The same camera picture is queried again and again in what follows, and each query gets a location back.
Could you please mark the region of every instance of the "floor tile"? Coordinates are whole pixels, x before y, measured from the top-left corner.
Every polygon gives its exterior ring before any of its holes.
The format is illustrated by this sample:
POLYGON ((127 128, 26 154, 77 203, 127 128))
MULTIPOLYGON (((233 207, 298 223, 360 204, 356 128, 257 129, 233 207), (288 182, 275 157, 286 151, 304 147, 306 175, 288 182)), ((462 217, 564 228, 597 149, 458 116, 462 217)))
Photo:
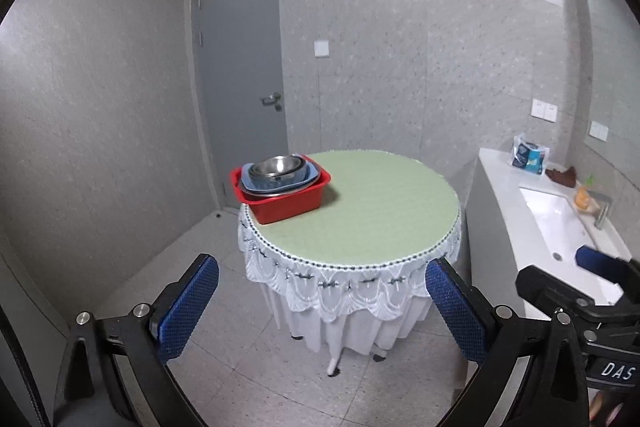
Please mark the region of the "floor tile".
POLYGON ((183 233, 178 242, 196 252, 210 253, 218 262, 238 250, 238 216, 213 212, 183 233))
POLYGON ((222 260, 222 264, 236 273, 242 275, 246 274, 246 268, 244 267, 244 254, 239 249, 238 251, 232 252, 227 255, 222 260))
POLYGON ((180 279, 197 256, 196 251, 175 241, 136 273, 129 282, 148 302, 153 302, 166 285, 180 279))
POLYGON ((271 320, 260 286, 225 266, 220 283, 191 340, 221 362, 236 367, 271 320))
POLYGON ((346 419, 370 427, 436 425, 462 369, 452 338, 413 331, 384 362, 369 363, 346 419))
POLYGON ((198 411, 210 402, 233 371, 191 341, 180 357, 169 360, 167 366, 198 411))
POLYGON ((289 329, 278 330, 275 321, 260 334, 236 371, 303 405, 343 417, 356 394, 369 357, 345 349, 340 376, 329 378, 329 353, 314 353, 303 341, 290 337, 289 329))
POLYGON ((421 331, 422 333, 434 333, 435 335, 451 336, 447 323, 440 315, 440 312, 436 308, 435 304, 431 305, 426 318, 423 321, 415 323, 414 331, 421 331))
POLYGON ((339 427, 342 420, 300 405, 233 373, 203 419, 221 427, 339 427))
POLYGON ((116 291, 97 309, 94 315, 99 319, 107 317, 120 317, 127 315, 133 306, 145 302, 147 299, 142 293, 137 291, 132 283, 127 282, 116 291))

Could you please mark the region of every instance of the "faucet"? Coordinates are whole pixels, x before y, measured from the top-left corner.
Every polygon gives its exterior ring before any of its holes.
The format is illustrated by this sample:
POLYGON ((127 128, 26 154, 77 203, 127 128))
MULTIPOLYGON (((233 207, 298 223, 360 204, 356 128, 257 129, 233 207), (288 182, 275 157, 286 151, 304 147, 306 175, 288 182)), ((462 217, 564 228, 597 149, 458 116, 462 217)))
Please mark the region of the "faucet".
POLYGON ((587 190, 587 192, 600 207, 600 211, 593 222, 593 226, 596 227, 597 230, 602 230, 602 227, 604 226, 604 219, 609 217, 609 211, 611 210, 613 199, 610 196, 602 194, 601 192, 596 192, 595 190, 587 190))

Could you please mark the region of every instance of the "blue gripper pad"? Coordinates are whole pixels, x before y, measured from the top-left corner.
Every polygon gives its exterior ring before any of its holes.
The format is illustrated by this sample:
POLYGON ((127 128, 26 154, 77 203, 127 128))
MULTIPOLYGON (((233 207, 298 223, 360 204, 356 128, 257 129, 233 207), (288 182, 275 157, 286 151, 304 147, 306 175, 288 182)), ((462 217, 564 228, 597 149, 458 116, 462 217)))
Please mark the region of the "blue gripper pad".
POLYGON ((218 287, 220 270, 207 255, 195 275, 175 299, 158 327, 158 357, 162 363, 179 357, 195 329, 209 299, 218 287))
POLYGON ((623 284, 626 280, 627 263, 587 246, 575 252, 575 264, 599 275, 613 284, 623 284))
POLYGON ((462 354, 467 360, 481 364, 488 352, 484 326, 439 261, 433 259, 427 265, 427 291, 462 354))

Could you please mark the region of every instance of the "gray door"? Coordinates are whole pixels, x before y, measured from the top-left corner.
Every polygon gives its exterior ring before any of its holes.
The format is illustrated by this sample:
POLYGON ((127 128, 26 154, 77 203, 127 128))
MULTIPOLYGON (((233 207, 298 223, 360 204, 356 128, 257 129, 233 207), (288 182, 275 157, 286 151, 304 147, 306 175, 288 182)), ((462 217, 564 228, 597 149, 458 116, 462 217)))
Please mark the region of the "gray door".
POLYGON ((229 172, 289 150, 278 0, 200 0, 195 19, 212 155, 238 206, 229 172))

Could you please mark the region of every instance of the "round table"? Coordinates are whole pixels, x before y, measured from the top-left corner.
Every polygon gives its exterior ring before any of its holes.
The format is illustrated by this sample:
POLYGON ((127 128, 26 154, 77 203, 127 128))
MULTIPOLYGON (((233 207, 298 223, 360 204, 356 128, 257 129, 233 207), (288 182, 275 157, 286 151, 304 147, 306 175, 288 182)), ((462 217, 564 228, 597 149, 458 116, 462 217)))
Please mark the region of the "round table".
POLYGON ((334 373, 343 347, 386 356, 431 306, 424 272, 434 257, 454 263, 460 204, 422 163, 381 151, 310 156, 332 176, 317 210, 260 225, 241 206, 238 243, 249 280, 261 283, 280 328, 318 351, 334 373))

